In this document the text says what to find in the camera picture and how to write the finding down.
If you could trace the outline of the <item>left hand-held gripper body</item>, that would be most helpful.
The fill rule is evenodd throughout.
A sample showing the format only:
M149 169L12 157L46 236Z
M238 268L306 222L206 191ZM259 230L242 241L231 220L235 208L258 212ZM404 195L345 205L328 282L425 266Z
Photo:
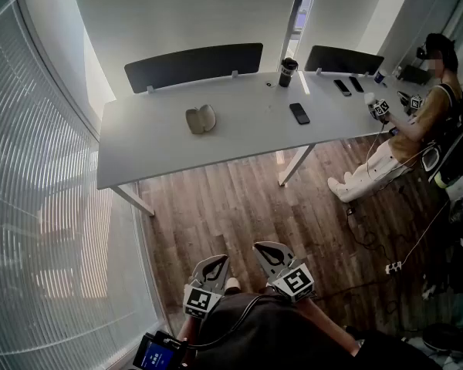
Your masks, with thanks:
M227 274L215 281L205 281L203 277L190 276L184 286L183 310L186 315L205 319L225 296Z

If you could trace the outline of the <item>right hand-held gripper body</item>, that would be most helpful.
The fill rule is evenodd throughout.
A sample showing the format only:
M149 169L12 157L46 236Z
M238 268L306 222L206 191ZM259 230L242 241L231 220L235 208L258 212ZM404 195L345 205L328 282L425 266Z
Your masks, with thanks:
M304 261L294 258L287 267L269 277L268 283L284 298L297 303L304 298L313 297L315 283Z

